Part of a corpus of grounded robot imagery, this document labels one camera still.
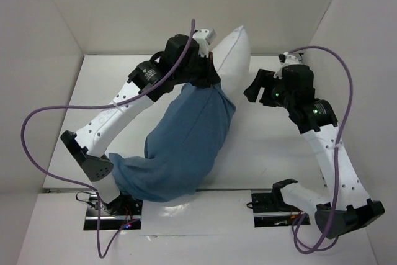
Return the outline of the white pillow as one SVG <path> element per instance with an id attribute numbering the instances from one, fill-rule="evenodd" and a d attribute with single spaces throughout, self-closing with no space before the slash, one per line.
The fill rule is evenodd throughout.
<path id="1" fill-rule="evenodd" d="M 251 45 L 243 25 L 235 28 L 213 49 L 213 61 L 223 92 L 235 107 L 239 106 L 251 61 Z"/>

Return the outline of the blue pillowcase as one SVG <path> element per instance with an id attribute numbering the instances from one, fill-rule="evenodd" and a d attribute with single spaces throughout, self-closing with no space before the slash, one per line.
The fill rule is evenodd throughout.
<path id="1" fill-rule="evenodd" d="M 109 154 L 120 192 L 150 202 L 194 194 L 214 167 L 235 111 L 221 85 L 185 84 L 146 137 L 142 157 Z"/>

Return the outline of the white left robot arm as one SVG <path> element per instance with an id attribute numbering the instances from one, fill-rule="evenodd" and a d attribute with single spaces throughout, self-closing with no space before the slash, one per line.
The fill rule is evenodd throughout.
<path id="1" fill-rule="evenodd" d="M 189 83 L 208 89 L 220 83 L 209 50 L 215 36 L 213 29 L 200 29 L 192 37 L 171 37 L 163 51 L 138 64 L 128 75 L 110 108 L 103 109 L 77 132 L 61 134 L 61 141 L 97 189 L 100 207 L 107 214 L 122 209 L 123 196 L 114 181 L 114 166 L 105 155 L 106 149 L 137 115 L 173 91 L 174 86 Z"/>

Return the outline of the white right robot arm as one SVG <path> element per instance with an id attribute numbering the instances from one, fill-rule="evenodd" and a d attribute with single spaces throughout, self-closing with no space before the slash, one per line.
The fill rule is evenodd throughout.
<path id="1" fill-rule="evenodd" d="M 313 217 L 327 239 L 364 228 L 385 213 L 380 201 L 372 200 L 358 178 L 341 140 L 342 125 L 330 105 L 315 96 L 314 74 L 306 65 L 289 65 L 280 73 L 260 69 L 244 91 L 249 102 L 283 107 L 312 149 L 327 196 L 303 187 L 295 179 L 273 184 L 273 208 L 288 206 Z"/>

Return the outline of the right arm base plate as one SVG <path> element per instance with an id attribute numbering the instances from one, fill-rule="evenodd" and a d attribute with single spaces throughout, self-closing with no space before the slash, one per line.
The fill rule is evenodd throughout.
<path id="1" fill-rule="evenodd" d="M 287 227 L 303 214 L 296 207 L 277 205 L 270 192 L 253 192 L 251 201 L 246 204 L 246 207 L 253 212 L 256 228 Z"/>

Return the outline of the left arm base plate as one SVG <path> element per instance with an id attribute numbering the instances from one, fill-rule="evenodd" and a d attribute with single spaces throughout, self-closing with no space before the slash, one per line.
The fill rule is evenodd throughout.
<path id="1" fill-rule="evenodd" d="M 95 193 L 79 192 L 76 200 L 86 204 L 86 215 L 84 218 L 84 231 L 97 229 L 98 200 Z M 118 230 L 125 225 L 125 230 L 139 230 L 141 228 L 141 214 L 143 201 L 126 197 L 117 210 L 110 210 L 101 204 L 100 230 Z"/>

